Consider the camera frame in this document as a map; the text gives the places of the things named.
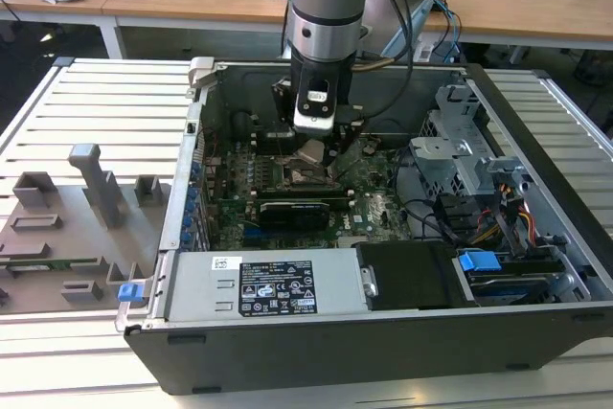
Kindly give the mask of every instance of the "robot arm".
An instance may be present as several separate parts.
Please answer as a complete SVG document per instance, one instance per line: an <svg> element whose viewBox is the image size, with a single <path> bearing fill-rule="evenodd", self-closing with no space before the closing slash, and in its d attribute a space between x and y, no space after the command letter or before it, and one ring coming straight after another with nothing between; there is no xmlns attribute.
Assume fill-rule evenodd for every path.
<svg viewBox="0 0 613 409"><path fill-rule="evenodd" d="M293 125L324 136L337 104L347 104L366 0L293 0L291 85Z"/></svg>

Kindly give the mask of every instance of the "slotted metal platform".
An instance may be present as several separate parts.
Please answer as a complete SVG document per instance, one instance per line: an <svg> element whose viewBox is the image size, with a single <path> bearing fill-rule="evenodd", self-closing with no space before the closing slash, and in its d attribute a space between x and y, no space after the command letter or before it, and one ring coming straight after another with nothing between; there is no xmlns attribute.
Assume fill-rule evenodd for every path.
<svg viewBox="0 0 613 409"><path fill-rule="evenodd" d="M613 237L613 145L548 78L532 71L490 70L489 77L583 202ZM513 155L500 128L489 130Z"/></svg>
<svg viewBox="0 0 613 409"><path fill-rule="evenodd" d="M188 67L77 59L53 68L0 137L0 216L10 213L11 189L23 170L48 170L57 184L80 184L66 161L74 143L100 144L102 165L119 182L151 173L171 183L189 103ZM529 72L489 74L611 232L610 145L550 80ZM490 128L507 147L497 126ZM162 392L115 331L114 311L64 316L10 324L0 316L0 407L592 409L610 407L613 398L611 338L581 344L534 372L176 398ZM300 369L289 359L280 372Z"/></svg>
<svg viewBox="0 0 613 409"><path fill-rule="evenodd" d="M84 184L68 164L74 144L101 146L101 166L120 184L139 174L171 183L191 100L187 61L76 59L52 67L0 137L0 225L17 201L23 171L56 185Z"/></svg>

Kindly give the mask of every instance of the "red wire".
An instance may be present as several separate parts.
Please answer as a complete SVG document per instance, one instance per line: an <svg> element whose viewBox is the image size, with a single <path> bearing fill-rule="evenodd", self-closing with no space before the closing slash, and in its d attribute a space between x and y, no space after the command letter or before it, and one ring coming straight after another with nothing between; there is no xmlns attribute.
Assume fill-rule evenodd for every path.
<svg viewBox="0 0 613 409"><path fill-rule="evenodd" d="M483 218L487 215L491 213L491 210L485 210L481 213L481 215L479 216L479 218L477 219L477 233L479 233L479 231L481 230L481 221L483 220Z"/></svg>

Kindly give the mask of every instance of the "blue latch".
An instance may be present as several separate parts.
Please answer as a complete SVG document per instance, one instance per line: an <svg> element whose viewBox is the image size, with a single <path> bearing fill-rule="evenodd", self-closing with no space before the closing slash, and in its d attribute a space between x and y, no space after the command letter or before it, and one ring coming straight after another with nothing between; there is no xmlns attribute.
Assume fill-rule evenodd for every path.
<svg viewBox="0 0 613 409"><path fill-rule="evenodd" d="M117 294L119 302L143 302L145 300L145 284L125 283Z"/></svg>
<svg viewBox="0 0 613 409"><path fill-rule="evenodd" d="M488 272L502 270L502 265L493 251L466 251L459 258L465 272Z"/></svg>

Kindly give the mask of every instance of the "barcode label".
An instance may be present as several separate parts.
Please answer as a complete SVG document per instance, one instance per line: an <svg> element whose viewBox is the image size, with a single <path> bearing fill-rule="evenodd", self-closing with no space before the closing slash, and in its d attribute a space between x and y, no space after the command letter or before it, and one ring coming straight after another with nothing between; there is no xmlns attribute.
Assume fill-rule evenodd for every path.
<svg viewBox="0 0 613 409"><path fill-rule="evenodd" d="M215 256L211 270L238 270L241 262L241 257Z"/></svg>

